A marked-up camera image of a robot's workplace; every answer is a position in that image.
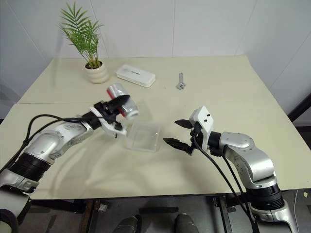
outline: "beige tabletop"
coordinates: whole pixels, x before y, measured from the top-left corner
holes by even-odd
[[[0,166],[19,148],[29,120],[38,114],[61,117],[83,114],[99,100],[109,100],[106,88],[121,83],[137,103],[135,120],[161,124],[161,137],[190,143],[189,130],[173,122],[189,118],[205,105],[218,132],[250,135],[274,162],[281,189],[311,186],[311,152],[245,56],[106,59],[111,79],[91,84],[83,75],[83,60],[54,59],[0,125]],[[113,75],[123,64],[156,74],[155,83],[141,87]],[[184,90],[176,89],[184,73]],[[119,119],[130,128],[132,121]],[[47,122],[39,120],[35,128]],[[225,164],[215,158],[237,189]],[[156,153],[128,150],[125,139],[98,129],[69,149],[40,180],[34,199],[74,199],[178,194],[228,193],[218,171],[199,151],[188,156],[166,143]]]

